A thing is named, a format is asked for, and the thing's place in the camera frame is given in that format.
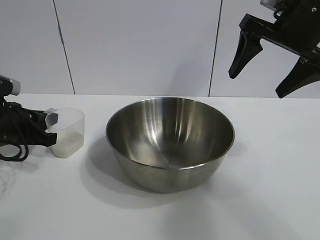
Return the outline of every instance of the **metal bowl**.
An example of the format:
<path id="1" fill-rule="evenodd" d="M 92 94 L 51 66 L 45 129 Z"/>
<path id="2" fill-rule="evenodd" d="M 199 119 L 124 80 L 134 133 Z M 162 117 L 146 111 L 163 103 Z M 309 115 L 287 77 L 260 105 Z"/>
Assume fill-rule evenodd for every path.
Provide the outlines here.
<path id="1" fill-rule="evenodd" d="M 153 191 L 174 193 L 211 177 L 233 145 L 235 130 L 209 105 L 162 97 L 117 111 L 106 126 L 106 137 L 133 180 Z"/>

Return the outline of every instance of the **translucent cup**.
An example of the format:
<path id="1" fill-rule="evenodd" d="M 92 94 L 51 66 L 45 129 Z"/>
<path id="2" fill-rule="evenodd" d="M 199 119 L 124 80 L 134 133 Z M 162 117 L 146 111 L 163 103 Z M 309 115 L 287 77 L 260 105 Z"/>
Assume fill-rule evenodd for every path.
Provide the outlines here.
<path id="1" fill-rule="evenodd" d="M 49 133 L 57 133 L 51 151 L 58 158 L 66 159 L 83 147 L 85 142 L 85 114 L 75 108 L 49 109 L 46 111 Z"/>

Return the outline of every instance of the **white wall panel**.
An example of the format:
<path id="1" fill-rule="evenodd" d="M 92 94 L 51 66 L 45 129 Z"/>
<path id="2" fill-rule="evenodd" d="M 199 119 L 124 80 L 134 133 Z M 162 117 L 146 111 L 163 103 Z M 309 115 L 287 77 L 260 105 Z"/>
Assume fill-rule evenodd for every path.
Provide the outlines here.
<path id="1" fill-rule="evenodd" d="M 0 74 L 23 93 L 73 93 L 51 0 L 1 1 Z"/>
<path id="2" fill-rule="evenodd" d="M 55 3 L 77 94 L 209 94 L 220 0 Z"/>
<path id="3" fill-rule="evenodd" d="M 211 96 L 277 97 L 275 89 L 289 74 L 298 56 L 265 40 L 259 53 L 236 79 L 229 78 L 229 68 L 236 54 L 240 27 L 246 13 L 274 22 L 273 12 L 260 5 L 260 0 L 223 0 Z M 320 82 L 310 84 L 288 97 L 319 98 Z"/>

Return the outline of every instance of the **white table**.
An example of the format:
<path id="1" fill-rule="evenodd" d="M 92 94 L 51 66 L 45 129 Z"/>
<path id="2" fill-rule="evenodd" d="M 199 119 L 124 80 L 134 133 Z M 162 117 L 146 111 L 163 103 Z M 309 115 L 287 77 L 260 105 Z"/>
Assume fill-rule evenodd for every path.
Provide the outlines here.
<path id="1" fill-rule="evenodd" d="M 85 146 L 69 159 L 37 146 L 23 163 L 0 162 L 0 239 L 320 239 L 320 99 L 192 97 L 229 117 L 234 146 L 205 184 L 159 194 L 128 179 L 105 140 L 110 116 L 146 98 L 9 97 L 82 110 Z"/>

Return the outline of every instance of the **black device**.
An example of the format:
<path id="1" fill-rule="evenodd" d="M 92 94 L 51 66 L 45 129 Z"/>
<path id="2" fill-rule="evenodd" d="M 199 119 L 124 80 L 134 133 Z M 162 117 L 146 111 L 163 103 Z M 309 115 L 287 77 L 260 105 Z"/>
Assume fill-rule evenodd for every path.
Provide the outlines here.
<path id="1" fill-rule="evenodd" d="M 261 0 L 274 11 L 275 23 L 246 14 L 240 23 L 238 48 L 229 70 L 234 79 L 263 50 L 265 39 L 300 56 L 276 88 L 279 98 L 320 81 L 320 0 Z"/>
<path id="2" fill-rule="evenodd" d="M 26 109 L 19 103 L 5 100 L 6 96 L 19 93 L 20 82 L 0 75 L 0 146 L 13 145 L 19 149 L 19 153 L 11 157 L 0 153 L 0 160 L 22 162 L 29 155 L 28 145 L 49 147 L 57 142 L 56 133 L 46 132 L 44 111 Z"/>

